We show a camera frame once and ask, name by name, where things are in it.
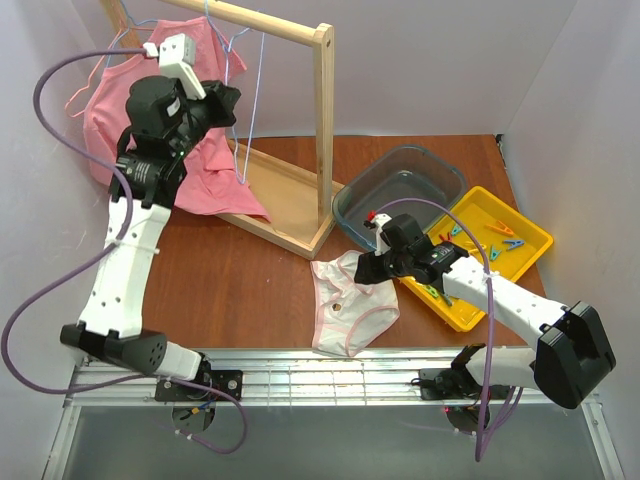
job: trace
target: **white bracket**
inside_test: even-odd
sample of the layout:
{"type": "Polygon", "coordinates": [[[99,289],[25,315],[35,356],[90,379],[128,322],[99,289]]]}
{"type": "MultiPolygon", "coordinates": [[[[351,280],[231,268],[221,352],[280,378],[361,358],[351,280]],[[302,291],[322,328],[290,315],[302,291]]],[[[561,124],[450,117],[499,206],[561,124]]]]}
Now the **white bracket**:
{"type": "Polygon", "coordinates": [[[162,75],[179,79],[189,100],[205,98],[204,88],[192,68],[196,63],[196,44],[191,37],[184,33],[167,37],[160,44],[158,54],[162,75]]]}
{"type": "MultiPolygon", "coordinates": [[[[487,347],[473,354],[465,365],[478,385],[484,383],[484,365],[487,347]]],[[[531,363],[536,352],[530,348],[496,347],[491,352],[491,377],[489,385],[513,385],[539,390],[533,378],[531,363]]]]}
{"type": "Polygon", "coordinates": [[[389,250],[389,245],[382,240],[382,227],[384,227],[385,223],[391,220],[391,217],[386,213],[378,213],[375,217],[373,217],[372,223],[378,227],[376,229],[376,256],[382,255],[384,252],[389,250]]]}

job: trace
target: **white underwear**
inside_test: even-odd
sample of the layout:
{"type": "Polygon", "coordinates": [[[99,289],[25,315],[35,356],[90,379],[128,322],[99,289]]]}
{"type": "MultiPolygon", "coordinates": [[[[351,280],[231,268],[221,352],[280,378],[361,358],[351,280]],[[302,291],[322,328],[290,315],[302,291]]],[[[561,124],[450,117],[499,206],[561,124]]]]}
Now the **white underwear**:
{"type": "Polygon", "coordinates": [[[316,350],[353,357],[398,319],[393,282],[358,285],[353,277],[359,252],[332,262],[311,262],[316,289],[316,350]]]}

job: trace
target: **white wall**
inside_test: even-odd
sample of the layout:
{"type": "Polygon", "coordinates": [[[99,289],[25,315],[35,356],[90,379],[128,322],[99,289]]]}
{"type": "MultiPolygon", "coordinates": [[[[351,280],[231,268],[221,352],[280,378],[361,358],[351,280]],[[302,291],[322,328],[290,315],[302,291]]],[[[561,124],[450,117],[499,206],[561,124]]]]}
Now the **white wall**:
{"type": "MultiPolygon", "coordinates": [[[[105,198],[86,164],[55,142],[31,107],[33,86],[55,59],[92,48],[68,0],[11,0],[0,15],[0,326],[27,296],[94,253],[104,239],[105,198]]],[[[89,65],[69,67],[45,90],[55,124],[82,139],[80,124],[60,113],[89,65]]],[[[60,346],[60,326],[74,322],[92,275],[87,273],[28,310],[10,351],[32,380],[68,385],[73,361],[60,346]]],[[[0,362],[0,477],[42,475],[62,414],[62,397],[27,390],[0,362]]]]}
{"type": "MultiPolygon", "coordinates": [[[[113,32],[96,0],[72,0],[96,45],[113,32]]],[[[137,20],[194,13],[159,0],[125,0],[137,20]]],[[[310,26],[336,27],[338,134],[502,133],[513,118],[576,0],[238,0],[310,26]]],[[[235,32],[237,27],[223,28],[235,32]]],[[[260,38],[237,49],[251,71],[239,130],[246,133],[260,38]]],[[[265,43],[258,135],[313,133],[311,52],[265,43]]]]}
{"type": "Polygon", "coordinates": [[[640,1],[579,0],[505,135],[520,207],[553,232],[547,293],[594,305],[618,360],[604,413],[640,478],[640,1]]]}

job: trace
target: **wooden clothes rack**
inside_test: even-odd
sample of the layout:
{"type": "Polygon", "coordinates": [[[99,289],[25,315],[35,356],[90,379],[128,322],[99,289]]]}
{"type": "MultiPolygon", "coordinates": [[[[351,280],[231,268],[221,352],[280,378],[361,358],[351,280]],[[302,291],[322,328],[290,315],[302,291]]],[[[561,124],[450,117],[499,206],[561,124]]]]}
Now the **wooden clothes rack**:
{"type": "MultiPolygon", "coordinates": [[[[164,3],[204,13],[236,25],[250,27],[313,49],[316,117],[316,173],[291,165],[251,149],[248,179],[251,191],[271,215],[271,223],[248,215],[221,214],[219,217],[291,252],[312,259],[334,225],[331,200],[342,185],[332,181],[333,172],[333,85],[335,43],[333,26],[321,23],[307,27],[278,17],[255,12],[217,0],[160,0],[164,3]]],[[[118,0],[100,0],[114,29],[126,18],[118,0]]],[[[139,47],[131,30],[121,41],[123,47],[139,47]]],[[[238,154],[246,148],[239,145],[238,154]]]]}

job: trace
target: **gray floor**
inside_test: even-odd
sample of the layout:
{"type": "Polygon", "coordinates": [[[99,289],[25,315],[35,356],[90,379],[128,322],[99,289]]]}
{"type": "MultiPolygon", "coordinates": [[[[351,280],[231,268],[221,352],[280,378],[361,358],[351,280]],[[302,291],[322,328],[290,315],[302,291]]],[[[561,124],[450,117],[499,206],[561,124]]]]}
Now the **gray floor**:
{"type": "MultiPolygon", "coordinates": [[[[465,435],[425,431],[403,422],[448,428],[441,407],[253,407],[237,453],[219,456],[175,437],[164,407],[83,407],[65,479],[300,478],[466,479],[603,478],[581,410],[520,405],[481,464],[465,435]]],[[[219,408],[204,437],[238,438],[240,420],[219,408]]]]}

